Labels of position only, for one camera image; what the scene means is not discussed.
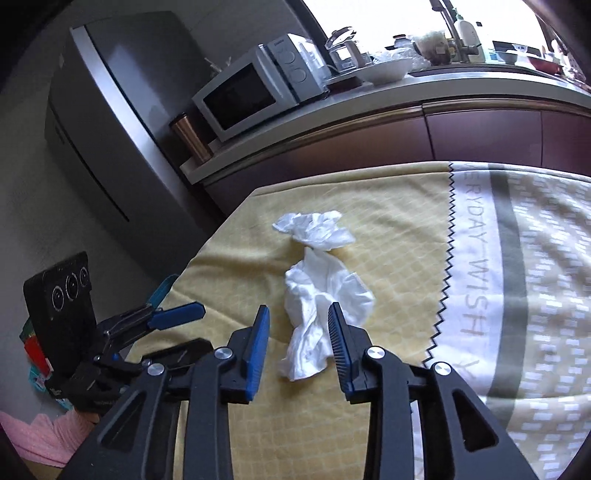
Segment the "cabinet door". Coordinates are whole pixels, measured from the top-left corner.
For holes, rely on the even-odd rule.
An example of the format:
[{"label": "cabinet door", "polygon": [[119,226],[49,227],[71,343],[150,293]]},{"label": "cabinet door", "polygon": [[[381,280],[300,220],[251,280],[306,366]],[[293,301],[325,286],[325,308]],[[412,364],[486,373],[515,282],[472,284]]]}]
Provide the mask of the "cabinet door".
[{"label": "cabinet door", "polygon": [[541,167],[541,113],[482,110],[427,117],[435,160]]},{"label": "cabinet door", "polygon": [[230,215],[258,187],[324,173],[433,159],[424,118],[364,128],[268,158],[206,186]]},{"label": "cabinet door", "polygon": [[542,113],[542,166],[591,176],[591,119],[569,113]]}]

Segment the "microwave knob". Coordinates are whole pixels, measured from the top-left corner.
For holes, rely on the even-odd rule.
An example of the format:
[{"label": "microwave knob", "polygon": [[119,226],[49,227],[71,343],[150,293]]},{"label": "microwave knob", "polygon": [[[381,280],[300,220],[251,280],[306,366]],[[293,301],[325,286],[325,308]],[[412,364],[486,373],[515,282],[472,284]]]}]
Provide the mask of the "microwave knob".
[{"label": "microwave knob", "polygon": [[290,72],[290,79],[296,83],[301,83],[306,79],[306,72],[302,69],[295,69]]},{"label": "microwave knob", "polygon": [[281,60],[281,63],[292,63],[296,59],[295,57],[296,54],[289,50],[282,51],[279,54],[279,60]]}]

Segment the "white microwave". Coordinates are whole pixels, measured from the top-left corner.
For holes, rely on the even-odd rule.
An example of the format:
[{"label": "white microwave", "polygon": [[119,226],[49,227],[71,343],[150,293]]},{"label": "white microwave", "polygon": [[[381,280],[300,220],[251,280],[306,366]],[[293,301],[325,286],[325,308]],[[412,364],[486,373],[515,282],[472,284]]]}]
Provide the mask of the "white microwave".
[{"label": "white microwave", "polygon": [[329,77],[316,45],[287,34],[251,48],[203,87],[193,102],[224,142],[325,94]]}]

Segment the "microwave window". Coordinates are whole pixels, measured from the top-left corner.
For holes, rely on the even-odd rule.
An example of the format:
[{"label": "microwave window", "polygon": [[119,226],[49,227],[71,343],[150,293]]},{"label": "microwave window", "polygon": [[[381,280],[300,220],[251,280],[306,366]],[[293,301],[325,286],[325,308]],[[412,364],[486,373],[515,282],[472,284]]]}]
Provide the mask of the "microwave window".
[{"label": "microwave window", "polygon": [[251,63],[223,82],[203,102],[224,130],[273,105],[275,98]]}]

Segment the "crumpled paper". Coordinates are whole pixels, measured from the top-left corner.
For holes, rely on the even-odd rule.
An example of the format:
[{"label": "crumpled paper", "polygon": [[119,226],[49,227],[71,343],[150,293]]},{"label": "crumpled paper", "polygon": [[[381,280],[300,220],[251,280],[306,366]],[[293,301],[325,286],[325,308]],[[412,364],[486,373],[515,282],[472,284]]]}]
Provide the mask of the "crumpled paper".
[{"label": "crumpled paper", "polygon": [[273,228],[287,233],[297,242],[325,252],[355,242],[346,228],[336,224],[343,215],[335,210],[326,213],[286,213]]},{"label": "crumpled paper", "polygon": [[345,321],[362,326],[374,308],[374,295],[338,258],[306,247],[304,259],[285,273],[285,311],[294,332],[279,372],[290,380],[324,370],[333,355],[328,327],[330,305],[338,301]]}]

